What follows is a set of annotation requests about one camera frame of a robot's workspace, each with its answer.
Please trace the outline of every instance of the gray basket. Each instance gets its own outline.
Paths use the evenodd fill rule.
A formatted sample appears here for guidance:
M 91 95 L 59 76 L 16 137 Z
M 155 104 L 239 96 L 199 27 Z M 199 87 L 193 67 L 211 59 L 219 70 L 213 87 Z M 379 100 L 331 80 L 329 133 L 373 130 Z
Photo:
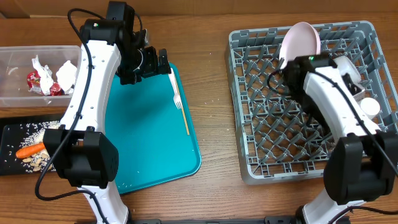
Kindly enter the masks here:
M 397 93 L 373 25 L 367 21 L 313 25 L 322 52 L 345 55 L 362 76 L 366 96 L 375 98 L 381 112 L 374 121 L 383 131 L 397 132 Z M 307 115 L 289 96 L 268 89 L 265 80 L 278 69 L 279 50 L 291 27 L 237 30 L 229 35 L 226 52 L 228 82 L 235 117 L 236 142 L 243 181 L 269 184 L 323 175 L 334 147 L 330 133 Z M 272 86 L 285 90 L 282 80 Z

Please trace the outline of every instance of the white fork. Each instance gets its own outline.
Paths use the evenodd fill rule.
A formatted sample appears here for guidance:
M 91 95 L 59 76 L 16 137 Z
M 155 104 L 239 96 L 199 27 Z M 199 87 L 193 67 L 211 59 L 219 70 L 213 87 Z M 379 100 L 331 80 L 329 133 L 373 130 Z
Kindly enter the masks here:
M 173 91 L 174 91 L 174 104 L 177 107 L 177 109 L 181 109 L 182 108 L 182 101 L 181 101 L 181 96 L 179 95 L 178 91 L 177 91 L 177 81 L 175 79 L 175 74 L 173 69 L 171 68 L 172 73 L 169 74 L 169 79 L 170 79 L 170 83 L 172 84 L 173 87 Z

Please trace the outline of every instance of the clear plastic bin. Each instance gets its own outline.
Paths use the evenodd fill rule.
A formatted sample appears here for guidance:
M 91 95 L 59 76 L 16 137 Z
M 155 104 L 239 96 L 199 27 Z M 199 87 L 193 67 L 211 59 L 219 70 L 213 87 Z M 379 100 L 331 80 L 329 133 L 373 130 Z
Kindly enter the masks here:
M 29 91 L 27 75 L 35 71 L 32 58 L 39 56 L 57 81 L 59 68 L 70 60 L 79 71 L 78 46 L 0 47 L 0 107 L 68 106 L 72 95 L 43 96 Z

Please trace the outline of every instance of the orange carrot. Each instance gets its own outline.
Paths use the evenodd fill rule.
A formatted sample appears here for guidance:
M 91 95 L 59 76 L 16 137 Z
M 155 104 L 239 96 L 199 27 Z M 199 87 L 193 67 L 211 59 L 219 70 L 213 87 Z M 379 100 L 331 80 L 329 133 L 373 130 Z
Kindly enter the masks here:
M 28 158 L 29 156 L 31 156 L 31 155 L 33 155 L 35 153 L 40 152 L 43 149 L 45 149 L 45 146 L 41 142 L 41 143 L 38 143 L 38 144 L 33 145 L 33 146 L 23 147 L 22 149 L 17 151 L 16 156 L 17 156 L 18 159 L 25 159 L 25 158 Z

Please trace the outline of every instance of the wooden table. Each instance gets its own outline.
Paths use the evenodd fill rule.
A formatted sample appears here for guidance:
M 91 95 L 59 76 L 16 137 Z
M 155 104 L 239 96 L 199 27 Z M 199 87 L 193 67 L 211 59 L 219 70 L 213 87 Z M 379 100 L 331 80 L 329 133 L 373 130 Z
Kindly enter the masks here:
M 84 19 L 75 19 L 82 24 Z M 398 15 L 262 14 L 242 16 L 143 17 L 157 49 L 166 48 L 179 69 L 192 114 L 203 162 L 193 176 L 122 196 L 135 219 L 262 218 L 293 215 L 314 199 L 322 179 L 284 184 L 246 185 L 239 172 L 234 113 L 224 53 L 233 30 L 368 20 L 377 30 L 389 70 L 398 86 Z M 0 45 L 80 45 L 66 19 L 0 20 Z M 1 109 L 0 116 L 62 112 L 65 108 Z M 34 195 L 37 174 L 0 177 L 0 223 L 72 223 L 94 219 L 82 195 L 43 202 Z M 49 174 L 41 192 L 55 195 L 73 190 L 66 180 Z M 367 205 L 398 209 L 398 185 L 392 194 Z M 354 223 L 394 223 L 397 216 L 357 212 Z

